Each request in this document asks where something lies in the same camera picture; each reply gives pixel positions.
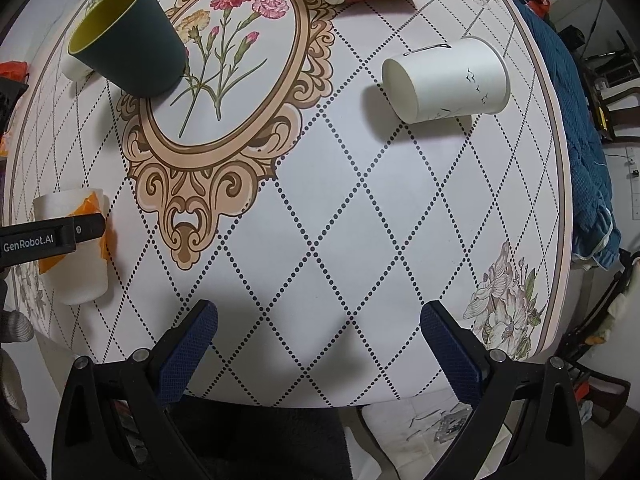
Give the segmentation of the white and orange plastic cup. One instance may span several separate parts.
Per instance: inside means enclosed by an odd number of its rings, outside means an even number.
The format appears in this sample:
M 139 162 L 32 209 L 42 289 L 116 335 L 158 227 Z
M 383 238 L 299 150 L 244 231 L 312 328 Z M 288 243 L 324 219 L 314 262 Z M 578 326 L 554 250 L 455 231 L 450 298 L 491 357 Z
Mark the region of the white and orange plastic cup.
M 100 188 L 50 193 L 34 199 L 36 220 L 78 214 L 104 214 L 107 199 Z M 40 260 L 38 271 L 48 292 L 61 304 L 74 306 L 96 300 L 108 289 L 108 230 L 100 238 L 79 243 L 71 254 Z

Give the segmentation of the floral patterned tablecloth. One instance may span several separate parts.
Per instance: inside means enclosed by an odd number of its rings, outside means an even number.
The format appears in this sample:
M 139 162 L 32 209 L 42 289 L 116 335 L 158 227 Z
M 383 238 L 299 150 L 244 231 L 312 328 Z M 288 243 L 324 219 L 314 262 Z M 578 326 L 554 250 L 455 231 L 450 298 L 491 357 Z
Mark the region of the floral patterned tablecloth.
M 433 299 L 512 358 L 549 348 L 570 258 L 568 160 L 512 0 L 158 0 L 196 34 L 190 74 L 151 103 L 60 71 L 97 1 L 30 0 L 1 45 L 29 66 L 4 218 L 100 188 L 115 237 L 96 300 L 61 304 L 35 266 L 14 272 L 40 334 L 116 361 L 208 299 L 221 328 L 191 391 L 287 408 L 442 387 L 419 330 Z M 403 122 L 383 62 L 469 36 L 506 62 L 504 110 Z

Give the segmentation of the small white paper cup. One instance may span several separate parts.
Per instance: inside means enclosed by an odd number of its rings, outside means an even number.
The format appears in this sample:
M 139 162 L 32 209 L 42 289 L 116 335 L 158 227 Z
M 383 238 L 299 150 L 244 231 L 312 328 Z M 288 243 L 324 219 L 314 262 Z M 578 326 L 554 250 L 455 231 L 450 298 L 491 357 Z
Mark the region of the small white paper cup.
M 64 51 L 61 56 L 60 71 L 66 79 L 77 82 L 89 77 L 93 69 Z

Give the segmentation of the dark green cup yellow inside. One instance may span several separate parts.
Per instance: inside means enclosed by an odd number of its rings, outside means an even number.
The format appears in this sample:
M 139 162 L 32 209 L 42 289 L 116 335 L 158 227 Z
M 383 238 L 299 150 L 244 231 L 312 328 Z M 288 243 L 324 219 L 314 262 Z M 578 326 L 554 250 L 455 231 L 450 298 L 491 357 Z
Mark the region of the dark green cup yellow inside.
M 186 67 L 186 47 L 157 0 L 100 0 L 67 52 L 136 98 L 171 90 Z

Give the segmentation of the red plastic bag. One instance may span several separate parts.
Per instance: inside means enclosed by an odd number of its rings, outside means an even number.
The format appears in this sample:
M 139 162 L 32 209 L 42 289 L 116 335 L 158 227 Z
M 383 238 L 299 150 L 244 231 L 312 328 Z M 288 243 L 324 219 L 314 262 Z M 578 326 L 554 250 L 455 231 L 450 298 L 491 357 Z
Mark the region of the red plastic bag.
M 28 78 L 28 64 L 17 61 L 2 62 L 0 63 L 0 77 L 24 82 Z

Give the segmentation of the blue quilted blanket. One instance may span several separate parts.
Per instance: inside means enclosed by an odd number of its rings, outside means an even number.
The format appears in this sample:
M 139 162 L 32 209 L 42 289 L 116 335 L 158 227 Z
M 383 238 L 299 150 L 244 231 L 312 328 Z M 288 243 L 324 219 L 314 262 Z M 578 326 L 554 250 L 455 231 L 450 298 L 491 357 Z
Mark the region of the blue quilted blanket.
M 578 68 L 560 36 L 523 0 L 513 1 L 542 54 L 560 104 L 572 181 L 572 257 L 608 270 L 618 259 L 622 234 L 614 217 L 608 164 Z

